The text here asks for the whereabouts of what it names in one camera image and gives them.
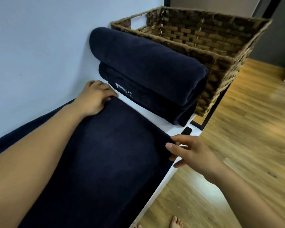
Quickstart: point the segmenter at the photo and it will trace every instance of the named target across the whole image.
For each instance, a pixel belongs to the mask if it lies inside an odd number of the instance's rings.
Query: towel logo
[[[115,83],[115,85],[117,86],[117,88],[122,89],[123,91],[126,92],[127,95],[132,97],[132,93],[130,91],[127,91],[127,89],[123,88],[122,86],[118,85],[117,83]]]

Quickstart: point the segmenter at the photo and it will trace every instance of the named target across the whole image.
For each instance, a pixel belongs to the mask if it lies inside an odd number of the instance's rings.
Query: toe
[[[176,223],[176,221],[177,221],[177,217],[174,216],[174,217],[172,218],[172,222],[175,222],[175,223]]]

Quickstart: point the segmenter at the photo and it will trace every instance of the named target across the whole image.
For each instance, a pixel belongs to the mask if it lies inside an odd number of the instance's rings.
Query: fingernail
[[[172,147],[172,143],[170,143],[170,142],[166,143],[166,148],[167,149],[170,149],[171,147]]]

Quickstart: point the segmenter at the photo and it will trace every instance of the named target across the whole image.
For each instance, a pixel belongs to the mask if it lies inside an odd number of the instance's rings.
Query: foot
[[[171,221],[170,228],[183,228],[184,225],[179,218],[174,216]]]

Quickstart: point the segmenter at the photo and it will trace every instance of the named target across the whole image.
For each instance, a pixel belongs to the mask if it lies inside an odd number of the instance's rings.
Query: folded towel
[[[61,108],[0,138],[0,153]],[[76,128],[19,227],[129,227],[172,165],[166,142],[170,136],[112,98]]]
[[[195,111],[197,95],[193,95],[190,101],[184,106],[179,106],[167,98],[155,93],[153,90],[147,89],[144,86],[133,82],[128,77],[103,62],[100,63],[98,70],[100,76],[107,80],[117,91],[138,105],[166,119],[173,125],[179,124],[181,126],[186,126],[188,120]],[[203,84],[198,85],[195,89],[195,93],[200,93],[203,88]]]
[[[97,59],[133,82],[180,106],[192,101],[208,74],[208,69],[192,57],[109,28],[91,32],[90,49]]]

